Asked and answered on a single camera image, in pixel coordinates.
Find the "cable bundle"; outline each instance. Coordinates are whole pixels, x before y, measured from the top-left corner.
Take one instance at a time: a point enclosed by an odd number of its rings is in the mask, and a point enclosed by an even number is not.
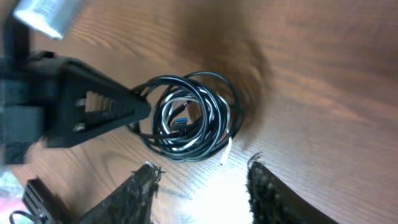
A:
[[[228,84],[234,97],[234,116],[231,117],[230,105],[224,98],[192,79],[202,75],[217,77]],[[221,164],[225,163],[232,138],[239,131],[244,118],[238,93],[231,82],[219,73],[194,72],[184,77],[156,77],[131,91],[147,98],[162,85],[168,87],[154,106],[152,134],[141,133],[139,123],[127,127],[140,136],[149,149],[173,161],[202,161],[228,146],[221,158]],[[186,124],[184,118],[175,120],[193,102],[199,104],[202,116],[192,124]]]

